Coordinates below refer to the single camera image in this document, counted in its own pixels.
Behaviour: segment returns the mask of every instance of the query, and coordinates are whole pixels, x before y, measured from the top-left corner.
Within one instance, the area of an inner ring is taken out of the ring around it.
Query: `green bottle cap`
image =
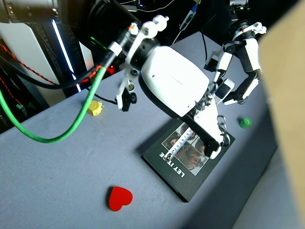
[[[239,126],[243,129],[246,129],[251,125],[252,125],[252,120],[250,118],[244,118],[239,123]]]

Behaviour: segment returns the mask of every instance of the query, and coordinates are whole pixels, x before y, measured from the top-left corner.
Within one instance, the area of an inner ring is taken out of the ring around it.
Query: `green light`
[[[105,46],[103,46],[101,43],[99,43],[94,37],[90,37],[91,40],[95,41],[96,43],[98,43],[101,47],[103,47],[104,49],[107,50],[107,48]]]

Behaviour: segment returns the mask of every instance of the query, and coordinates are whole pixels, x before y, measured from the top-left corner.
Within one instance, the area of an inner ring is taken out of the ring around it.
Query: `black book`
[[[177,120],[142,155],[144,161],[184,202],[192,199],[229,148],[229,146],[223,146],[215,159],[209,159],[204,155],[203,141],[193,134],[171,161],[165,161],[163,156],[187,128],[187,124]],[[232,144],[235,138],[229,133],[228,135]]]

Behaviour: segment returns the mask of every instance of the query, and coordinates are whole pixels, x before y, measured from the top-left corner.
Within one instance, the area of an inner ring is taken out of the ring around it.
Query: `red heart-shaped object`
[[[112,211],[119,211],[123,205],[132,202],[132,193],[122,187],[113,187],[109,198],[109,207]]]

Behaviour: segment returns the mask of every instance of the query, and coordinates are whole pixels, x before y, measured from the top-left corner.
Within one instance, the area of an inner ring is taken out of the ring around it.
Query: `table surface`
[[[206,45],[208,53],[220,49],[208,38]],[[213,77],[203,69],[200,33],[177,42],[173,48],[210,79]],[[246,77],[236,57],[225,76],[237,85]],[[104,80],[98,94],[114,98],[122,77],[123,72],[119,72]],[[270,119],[266,118],[268,106],[262,83],[246,104],[219,106],[219,114],[226,116],[228,131],[236,140],[190,203],[183,203],[141,159],[172,119],[144,95],[138,82],[135,84],[138,102],[129,112],[104,103],[101,115],[86,115],[64,141],[37,143],[16,128],[0,135],[0,228],[149,229],[187,228],[192,224],[193,228],[202,224],[222,228],[234,223],[276,147]],[[43,137],[59,135],[70,126],[87,93],[82,91],[23,125]],[[252,126],[241,129],[239,117],[250,117]],[[255,154],[250,153],[253,144]],[[134,196],[132,204],[119,212],[107,206],[112,186],[125,187]]]

